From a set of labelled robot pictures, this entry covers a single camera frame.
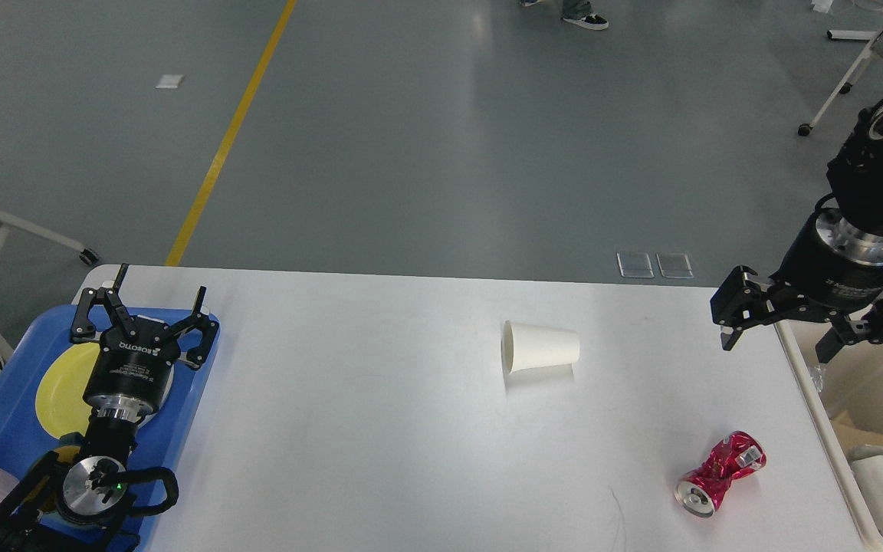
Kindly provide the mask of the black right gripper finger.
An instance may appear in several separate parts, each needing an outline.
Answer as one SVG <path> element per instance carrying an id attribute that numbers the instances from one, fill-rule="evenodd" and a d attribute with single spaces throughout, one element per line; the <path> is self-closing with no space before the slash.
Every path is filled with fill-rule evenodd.
<path id="1" fill-rule="evenodd" d="M 861 318 L 835 310 L 825 320 L 831 328 L 814 346 L 819 363 L 830 363 L 841 350 L 856 343 L 883 343 L 883 291 Z"/>
<path id="2" fill-rule="evenodd" d="M 732 350 L 747 329 L 782 320 L 824 323 L 825 307 L 785 281 L 761 281 L 753 269 L 738 265 L 709 301 L 711 318 L 721 328 L 721 348 Z"/>

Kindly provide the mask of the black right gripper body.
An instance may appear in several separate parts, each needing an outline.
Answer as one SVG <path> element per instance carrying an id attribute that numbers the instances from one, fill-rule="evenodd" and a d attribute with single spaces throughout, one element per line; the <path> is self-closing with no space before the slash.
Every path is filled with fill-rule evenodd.
<path id="1" fill-rule="evenodd" d="M 827 307 L 862 310 L 883 292 L 883 235 L 859 230 L 841 210 L 816 211 L 789 247 L 776 281 Z"/>

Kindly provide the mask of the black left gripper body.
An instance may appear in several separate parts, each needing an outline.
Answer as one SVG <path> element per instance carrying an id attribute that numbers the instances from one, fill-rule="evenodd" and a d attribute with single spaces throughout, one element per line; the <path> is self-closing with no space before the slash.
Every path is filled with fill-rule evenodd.
<path id="1" fill-rule="evenodd" d="M 84 401 L 98 412 L 128 402 L 138 416 L 150 416 L 158 408 L 169 364 L 181 354 L 176 337 L 162 334 L 167 328 L 165 323 L 136 323 L 134 341 L 112 327 L 102 332 Z"/>

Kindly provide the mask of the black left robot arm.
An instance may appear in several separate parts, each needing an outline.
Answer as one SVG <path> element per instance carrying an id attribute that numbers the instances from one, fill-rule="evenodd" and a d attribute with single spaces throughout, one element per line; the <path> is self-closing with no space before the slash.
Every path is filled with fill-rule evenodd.
<path id="1" fill-rule="evenodd" d="M 141 551 L 178 503 L 175 468 L 220 322 L 130 312 L 109 285 L 41 315 L 0 376 L 0 551 Z"/>

